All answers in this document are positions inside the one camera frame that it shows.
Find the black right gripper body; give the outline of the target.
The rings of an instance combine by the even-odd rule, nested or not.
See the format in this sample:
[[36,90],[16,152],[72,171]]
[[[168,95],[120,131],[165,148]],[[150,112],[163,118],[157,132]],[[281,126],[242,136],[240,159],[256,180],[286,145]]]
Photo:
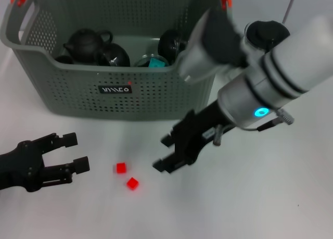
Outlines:
[[200,151],[212,141],[204,139],[202,134],[218,125],[229,131],[235,125],[222,113],[217,101],[214,101],[199,113],[190,111],[186,117],[173,127],[173,131],[180,133],[179,142],[174,145],[174,153],[179,156],[197,160]]

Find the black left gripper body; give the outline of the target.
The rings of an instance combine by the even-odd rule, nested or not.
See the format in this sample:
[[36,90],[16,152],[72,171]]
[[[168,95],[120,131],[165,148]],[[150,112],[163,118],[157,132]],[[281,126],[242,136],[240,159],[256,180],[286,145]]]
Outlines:
[[42,152],[32,141],[20,142],[17,147],[1,155],[1,190],[23,187],[27,192],[42,188],[39,176],[44,167]]

